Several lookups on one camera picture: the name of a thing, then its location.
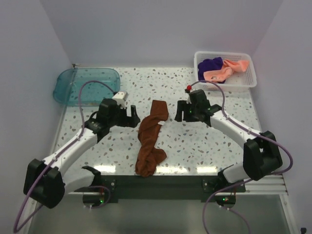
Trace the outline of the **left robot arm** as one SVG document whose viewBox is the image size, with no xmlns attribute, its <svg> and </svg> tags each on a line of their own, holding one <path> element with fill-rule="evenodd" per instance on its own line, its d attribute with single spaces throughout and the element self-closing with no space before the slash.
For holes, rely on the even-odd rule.
<svg viewBox="0 0 312 234">
<path fill-rule="evenodd" d="M 105 98 L 98 111 L 83 122 L 77 134 L 58 151 L 43 160 L 34 159 L 27 167 L 23 192 L 43 206 L 56 207 L 64 195 L 80 188 L 94 192 L 101 186 L 101 173 L 90 166 L 83 166 L 83 177 L 71 179 L 68 169 L 90 148 L 98 144 L 114 126 L 135 128 L 140 123 L 135 105 L 127 115 L 125 101 Z"/>
</svg>

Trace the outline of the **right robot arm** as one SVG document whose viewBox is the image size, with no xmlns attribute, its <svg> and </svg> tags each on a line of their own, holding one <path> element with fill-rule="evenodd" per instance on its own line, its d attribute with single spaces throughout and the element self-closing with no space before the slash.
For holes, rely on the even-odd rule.
<svg viewBox="0 0 312 234">
<path fill-rule="evenodd" d="M 243 149 L 242 162 L 220 170 L 212 183 L 214 189 L 226 192 L 245 179 L 258 181 L 283 165 L 273 133 L 253 130 L 230 118 L 222 106 L 210 104 L 203 90 L 188 95 L 187 100 L 177 102 L 175 121 L 203 122 L 221 131 Z"/>
</svg>

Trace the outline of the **brown towel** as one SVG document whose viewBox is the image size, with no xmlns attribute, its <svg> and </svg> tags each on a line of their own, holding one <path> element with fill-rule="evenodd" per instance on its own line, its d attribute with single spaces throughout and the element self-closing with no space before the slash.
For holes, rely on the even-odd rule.
<svg viewBox="0 0 312 234">
<path fill-rule="evenodd" d="M 156 171 L 157 165 L 163 162 L 167 155 L 163 149 L 158 149 L 155 144 L 161 129 L 161 121 L 169 117 L 167 103 L 153 100 L 150 114 L 143 119 L 138 130 L 138 140 L 141 148 L 138 152 L 135 171 L 142 177 L 149 177 Z"/>
</svg>

